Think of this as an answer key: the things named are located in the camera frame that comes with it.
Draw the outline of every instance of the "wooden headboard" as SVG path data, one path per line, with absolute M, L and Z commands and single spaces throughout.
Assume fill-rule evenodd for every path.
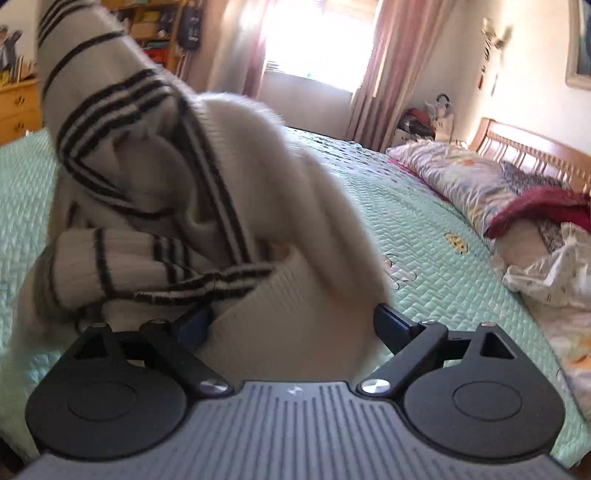
M 521 128 L 490 118 L 480 121 L 470 150 L 498 162 L 508 161 L 528 173 L 566 180 L 576 192 L 591 189 L 591 157 Z

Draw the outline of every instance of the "floral pillow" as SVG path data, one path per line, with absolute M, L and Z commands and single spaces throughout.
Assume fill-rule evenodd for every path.
M 481 237 L 495 215 L 517 198 L 501 165 L 472 151 L 420 141 L 386 153 L 449 199 Z
M 570 190 L 570 185 L 567 182 L 547 177 L 545 175 L 525 173 L 509 162 L 502 162 L 501 167 L 503 169 L 503 176 L 505 177 L 509 188 L 516 195 L 521 195 L 532 187 L 545 185 Z M 564 246 L 564 240 L 562 239 L 560 224 L 558 222 L 553 222 L 552 220 L 537 220 L 535 224 L 548 252 L 553 252 Z

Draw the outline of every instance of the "sheer curtain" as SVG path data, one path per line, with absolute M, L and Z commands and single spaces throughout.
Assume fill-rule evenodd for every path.
M 384 152 L 456 0 L 382 0 L 347 140 Z
M 214 92 L 255 98 L 265 70 L 268 22 L 277 0 L 229 0 L 207 83 Z

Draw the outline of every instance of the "quilted bedspread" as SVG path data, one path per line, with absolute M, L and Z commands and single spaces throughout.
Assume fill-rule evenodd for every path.
M 497 280 L 490 252 L 453 206 L 385 155 L 306 132 L 288 135 L 316 150 L 359 205 L 385 255 L 391 303 L 414 320 L 437 319 L 454 329 L 499 323 L 565 402 L 554 456 L 566 465 L 582 458 L 591 449 L 591 434 L 561 381 L 553 351 L 519 297 Z M 25 458 L 36 455 L 24 423 L 26 400 L 59 353 L 10 348 L 12 301 L 46 241 L 53 175 L 45 132 L 0 148 L 0 436 Z

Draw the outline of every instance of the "wall sconce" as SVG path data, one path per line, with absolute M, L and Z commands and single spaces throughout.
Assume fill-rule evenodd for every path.
M 490 18 L 482 19 L 482 34 L 486 37 L 487 42 L 497 50 L 502 50 L 505 48 L 507 42 L 511 38 L 512 32 L 512 27 L 506 27 L 503 36 L 497 37 L 492 20 Z

